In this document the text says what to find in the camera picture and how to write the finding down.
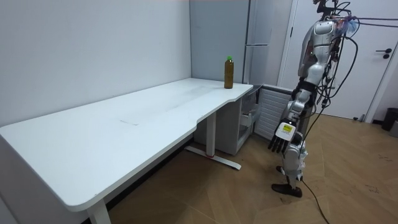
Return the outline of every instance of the plastic bottle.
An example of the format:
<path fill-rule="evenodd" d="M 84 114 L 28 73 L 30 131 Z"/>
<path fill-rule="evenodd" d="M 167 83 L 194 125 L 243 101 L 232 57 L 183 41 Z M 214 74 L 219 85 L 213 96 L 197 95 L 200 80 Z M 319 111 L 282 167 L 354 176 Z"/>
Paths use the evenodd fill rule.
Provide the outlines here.
<path fill-rule="evenodd" d="M 234 62 L 232 56 L 228 56 L 224 68 L 224 88 L 232 88 L 234 83 Z"/>

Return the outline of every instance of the refrigerator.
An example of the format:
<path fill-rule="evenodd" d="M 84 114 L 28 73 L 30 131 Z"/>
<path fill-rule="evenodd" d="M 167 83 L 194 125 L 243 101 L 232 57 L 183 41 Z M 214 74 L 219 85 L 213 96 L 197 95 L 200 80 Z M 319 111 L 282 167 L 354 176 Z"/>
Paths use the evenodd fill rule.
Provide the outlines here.
<path fill-rule="evenodd" d="M 224 81 L 227 56 L 234 61 L 234 82 L 254 88 L 217 114 L 216 148 L 236 154 L 254 131 L 259 119 L 260 88 L 266 80 L 277 0 L 191 0 L 192 77 Z M 194 140 L 205 143 L 205 122 L 197 126 Z"/>
<path fill-rule="evenodd" d="M 235 83 L 264 84 L 273 1 L 191 0 L 192 77 L 223 81 L 230 55 Z"/>

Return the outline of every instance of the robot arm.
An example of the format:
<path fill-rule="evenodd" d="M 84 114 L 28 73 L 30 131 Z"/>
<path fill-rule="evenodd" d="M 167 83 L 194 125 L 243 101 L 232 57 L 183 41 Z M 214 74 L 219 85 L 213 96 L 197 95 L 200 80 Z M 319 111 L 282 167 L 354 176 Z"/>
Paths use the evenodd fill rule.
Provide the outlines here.
<path fill-rule="evenodd" d="M 298 70 L 300 79 L 269 144 L 272 151 L 286 150 L 305 111 L 315 104 L 317 87 L 327 75 L 325 68 L 338 36 L 337 23 L 333 21 L 318 21 L 307 32 Z"/>

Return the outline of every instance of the desk leg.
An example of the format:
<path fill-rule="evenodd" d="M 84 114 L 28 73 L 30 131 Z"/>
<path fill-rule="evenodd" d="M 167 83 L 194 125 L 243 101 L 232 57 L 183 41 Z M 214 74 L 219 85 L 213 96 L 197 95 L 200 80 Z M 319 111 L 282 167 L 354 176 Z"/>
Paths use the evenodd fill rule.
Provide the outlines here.
<path fill-rule="evenodd" d="M 229 161 L 227 159 L 215 156 L 215 148 L 216 148 L 216 112 L 212 113 L 206 118 L 207 122 L 207 130 L 206 130 L 206 152 L 194 148 L 192 146 L 185 147 L 186 150 L 199 154 L 201 156 L 205 156 L 209 159 L 213 159 L 214 161 L 223 163 L 227 166 L 230 166 L 234 169 L 240 170 L 241 165 Z"/>
<path fill-rule="evenodd" d="M 91 224 L 111 224 L 103 199 L 87 209 L 87 212 L 90 216 Z"/>

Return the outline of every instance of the robot finger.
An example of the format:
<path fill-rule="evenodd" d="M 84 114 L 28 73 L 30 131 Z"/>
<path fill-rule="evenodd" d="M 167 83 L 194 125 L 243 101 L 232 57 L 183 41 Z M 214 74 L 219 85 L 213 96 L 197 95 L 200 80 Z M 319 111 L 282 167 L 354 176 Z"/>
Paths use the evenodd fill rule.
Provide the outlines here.
<path fill-rule="evenodd" d="M 282 150 L 282 147 L 285 145 L 286 140 L 281 140 L 279 145 L 278 145 L 278 149 L 276 150 L 276 153 L 280 153 L 280 151 Z"/>
<path fill-rule="evenodd" d="M 281 141 L 282 141 L 281 138 L 277 138 L 277 139 L 275 140 L 275 143 L 274 143 L 274 145 L 272 146 L 272 152 L 275 152 L 275 150 L 277 149 L 277 147 L 279 146 L 279 144 L 280 144 Z"/>
<path fill-rule="evenodd" d="M 289 145 L 289 142 L 288 142 L 288 141 L 285 141 L 285 142 L 284 142 L 284 146 L 283 146 L 283 148 L 282 148 L 282 153 L 283 153 L 283 154 L 285 153 L 286 148 L 287 148 L 288 145 Z"/>
<path fill-rule="evenodd" d="M 274 136 L 272 137 L 272 140 L 271 140 L 271 142 L 270 142 L 269 145 L 268 145 L 268 149 L 271 149 L 271 148 L 272 148 L 272 146 L 273 146 L 274 143 L 275 143 L 275 140 L 276 140 L 276 135 L 274 135 Z"/>

